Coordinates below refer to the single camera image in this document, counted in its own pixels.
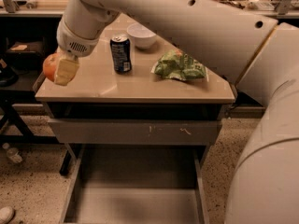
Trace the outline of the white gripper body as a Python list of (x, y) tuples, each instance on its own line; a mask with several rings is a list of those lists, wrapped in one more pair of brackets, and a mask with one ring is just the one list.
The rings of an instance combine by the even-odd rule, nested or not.
[(89, 56), (99, 39), (99, 22), (95, 19), (68, 20), (63, 16), (57, 29), (59, 48), (77, 57)]

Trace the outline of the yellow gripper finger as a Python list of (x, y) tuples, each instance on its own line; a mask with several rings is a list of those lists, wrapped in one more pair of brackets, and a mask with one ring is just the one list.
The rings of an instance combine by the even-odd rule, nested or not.
[(66, 86), (75, 77), (78, 69), (79, 61), (77, 56), (60, 54), (54, 73), (54, 83)]

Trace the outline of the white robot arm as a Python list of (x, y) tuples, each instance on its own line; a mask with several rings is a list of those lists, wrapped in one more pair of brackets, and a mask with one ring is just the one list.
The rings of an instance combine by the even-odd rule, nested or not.
[(297, 28), (211, 0), (69, 0), (60, 49), (90, 55), (121, 13), (265, 108), (235, 167), (225, 224), (299, 224)]

